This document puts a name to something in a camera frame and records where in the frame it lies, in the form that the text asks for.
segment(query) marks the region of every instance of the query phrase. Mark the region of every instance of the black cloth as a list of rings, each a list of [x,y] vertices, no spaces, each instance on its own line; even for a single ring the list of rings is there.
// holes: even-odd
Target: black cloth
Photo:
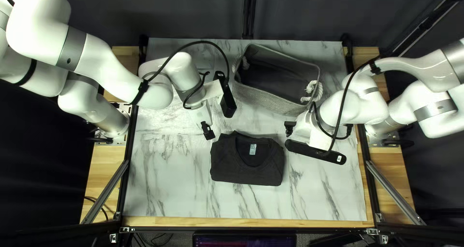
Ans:
[[[214,181],[279,186],[284,164],[283,148],[271,138],[234,131],[212,143],[210,174]]]

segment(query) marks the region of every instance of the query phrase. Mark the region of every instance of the white rope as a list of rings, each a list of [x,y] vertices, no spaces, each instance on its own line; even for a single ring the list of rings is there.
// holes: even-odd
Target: white rope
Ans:
[[[316,97],[314,99],[311,99],[311,96],[303,96],[302,98],[300,98],[300,101],[302,103],[303,102],[309,102],[309,101],[317,102],[322,98],[322,94],[323,94],[322,83],[321,82],[318,83],[317,80],[312,80],[308,84],[308,86],[305,89],[306,93],[311,94],[311,92],[314,90],[314,88],[316,88],[316,84],[317,84]]]

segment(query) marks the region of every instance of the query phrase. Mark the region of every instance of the metal bracket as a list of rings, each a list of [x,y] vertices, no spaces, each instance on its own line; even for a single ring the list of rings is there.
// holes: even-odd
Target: metal bracket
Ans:
[[[383,218],[383,215],[381,213],[375,213],[375,221],[376,222],[384,222],[385,219]]]
[[[118,111],[120,111],[122,114],[126,115],[126,117],[128,117],[128,121],[129,121],[129,118],[131,117],[131,114],[132,114],[132,105],[128,104],[126,102],[122,102],[122,103],[118,103],[118,104],[119,104]],[[113,143],[111,143],[111,144],[107,144],[107,143],[104,143],[104,142],[97,142],[97,143],[95,143],[95,145],[96,146],[126,146],[127,137],[129,135],[128,131],[126,131],[124,134],[122,134],[122,135],[120,135],[118,137],[114,137],[113,138]],[[99,129],[99,130],[97,130],[95,132],[95,137],[96,138],[106,138],[105,134],[106,133],[104,133],[103,131],[101,131]]]
[[[366,233],[368,235],[379,235],[379,230],[377,230],[376,228],[367,228]]]
[[[109,235],[109,242],[116,243],[116,233]]]
[[[368,145],[369,147],[399,147],[399,145],[384,145],[382,143],[383,139],[389,139],[389,140],[398,140],[399,135],[397,131],[393,131],[389,134],[383,135],[382,137],[377,137],[374,135],[371,135],[370,133],[366,132],[366,138],[368,140]]]
[[[379,236],[381,236],[380,244],[387,244],[388,243],[388,236],[387,235],[379,235]]]
[[[119,233],[128,233],[129,232],[129,227],[121,227],[119,228]]]
[[[113,215],[113,220],[119,220],[120,217],[121,217],[121,212],[115,212],[115,214]]]

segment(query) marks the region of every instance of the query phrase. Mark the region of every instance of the wooden table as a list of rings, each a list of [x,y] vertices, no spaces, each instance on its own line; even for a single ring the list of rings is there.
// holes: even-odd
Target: wooden table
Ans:
[[[138,64],[137,47],[113,47],[113,52],[118,60],[132,73],[136,74]],[[379,54],[378,48],[354,48],[353,62],[355,67],[361,65],[370,58]],[[388,91],[384,75],[375,78],[379,90],[387,101]],[[105,98],[110,102],[121,102],[108,92]],[[409,188],[406,168],[404,165],[401,148],[370,148],[371,159],[380,172],[391,182],[398,192],[414,208],[413,198]],[[86,196],[98,197],[103,188],[113,176],[124,159],[125,147],[121,146],[95,146],[90,165],[89,179],[87,182]],[[126,226],[218,226],[218,227],[370,227],[374,225],[370,206],[366,173],[364,171],[361,145],[358,143],[359,165],[364,186],[364,198],[366,202],[367,221],[338,221],[338,220],[273,220],[273,219],[230,219],[230,218],[193,218],[193,217],[150,217],[150,216],[124,216],[123,224]],[[376,181],[377,196],[380,211],[387,222],[411,223],[409,219],[397,207],[391,196]],[[119,186],[108,197],[103,207],[109,218],[113,217],[116,210]],[[92,202],[84,200],[81,218],[92,206]],[[94,222],[105,221],[100,212]]]

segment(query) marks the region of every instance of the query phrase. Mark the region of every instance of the label sticker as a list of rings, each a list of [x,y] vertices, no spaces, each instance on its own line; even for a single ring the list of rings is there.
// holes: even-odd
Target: label sticker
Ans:
[[[256,144],[250,144],[250,155],[255,155],[256,153]]]

